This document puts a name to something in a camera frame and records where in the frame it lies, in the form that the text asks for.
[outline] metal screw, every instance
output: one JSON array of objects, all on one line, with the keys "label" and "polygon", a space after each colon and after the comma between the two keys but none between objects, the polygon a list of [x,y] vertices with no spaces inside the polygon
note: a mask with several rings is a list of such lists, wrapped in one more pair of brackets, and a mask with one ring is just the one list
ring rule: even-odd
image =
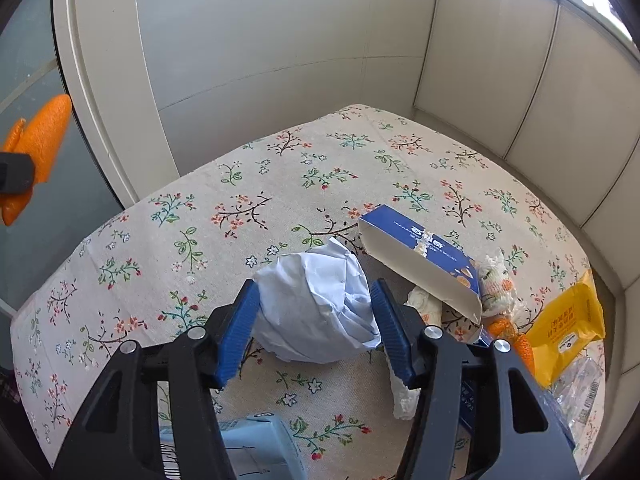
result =
[{"label": "metal screw", "polygon": [[442,337],[442,329],[439,326],[428,325],[424,328],[424,335],[429,339],[440,339]]},{"label": "metal screw", "polygon": [[120,345],[120,351],[123,354],[130,354],[131,352],[133,352],[136,349],[136,342],[132,341],[131,339],[128,341],[125,341],[124,343],[122,343]]},{"label": "metal screw", "polygon": [[206,334],[207,331],[201,326],[195,326],[187,332],[189,339],[202,339]]},{"label": "metal screw", "polygon": [[494,346],[498,352],[502,352],[503,354],[506,354],[509,350],[511,350],[511,345],[504,339],[496,339],[494,341]]}]

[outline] yellow wet wipes pack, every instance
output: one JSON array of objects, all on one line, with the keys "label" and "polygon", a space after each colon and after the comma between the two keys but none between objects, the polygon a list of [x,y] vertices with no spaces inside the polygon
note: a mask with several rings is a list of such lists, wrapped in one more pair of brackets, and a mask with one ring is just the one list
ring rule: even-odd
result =
[{"label": "yellow wet wipes pack", "polygon": [[590,269],[578,283],[545,305],[527,332],[538,383],[548,388],[580,350],[604,336],[602,306]]}]

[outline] orange toy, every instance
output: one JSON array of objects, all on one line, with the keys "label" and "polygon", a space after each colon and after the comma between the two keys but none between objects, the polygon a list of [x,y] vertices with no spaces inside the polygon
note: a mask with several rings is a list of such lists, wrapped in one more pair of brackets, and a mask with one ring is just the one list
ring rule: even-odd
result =
[{"label": "orange toy", "polygon": [[536,371],[536,363],[533,359],[533,348],[531,347],[531,343],[527,339],[527,336],[524,334],[518,334],[515,341],[511,343],[511,346],[522,358],[524,364],[529,369],[529,372],[531,372],[531,375],[533,375]]},{"label": "orange toy", "polygon": [[[26,121],[19,119],[9,132],[2,150],[31,156],[35,166],[34,185],[46,182],[49,178],[70,117],[71,99],[62,94],[46,103],[26,127]],[[18,218],[32,194],[33,186],[20,195],[0,196],[5,225],[11,225]]]},{"label": "orange toy", "polygon": [[518,330],[513,323],[505,317],[496,319],[487,327],[487,332],[496,339],[505,339],[511,347],[518,353],[524,364],[533,375],[535,372],[535,362],[533,359],[533,348],[524,334],[518,334]]}]

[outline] cardboard box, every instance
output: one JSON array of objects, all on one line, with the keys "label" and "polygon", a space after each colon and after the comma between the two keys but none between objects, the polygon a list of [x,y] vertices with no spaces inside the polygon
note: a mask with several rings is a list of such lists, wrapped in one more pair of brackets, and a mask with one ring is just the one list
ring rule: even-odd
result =
[{"label": "cardboard box", "polygon": [[358,227],[368,254],[480,323],[478,273],[463,251],[388,205],[361,216]]}]

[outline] white tissue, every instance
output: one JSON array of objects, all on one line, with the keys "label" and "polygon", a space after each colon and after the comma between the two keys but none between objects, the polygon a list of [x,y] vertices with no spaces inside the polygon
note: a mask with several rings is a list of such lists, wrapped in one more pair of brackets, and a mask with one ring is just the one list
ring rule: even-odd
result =
[{"label": "white tissue", "polygon": [[279,256],[254,280],[260,310],[253,336],[283,361],[329,363],[380,344],[362,267],[335,238]]},{"label": "white tissue", "polygon": [[[427,325],[442,325],[442,302],[419,286],[415,286],[414,290],[409,292],[405,304],[414,307]],[[394,374],[386,352],[385,357],[386,364],[389,366],[391,392],[394,396],[394,417],[401,420],[411,420],[418,407],[420,390],[410,390],[404,386],[402,380]]]}]

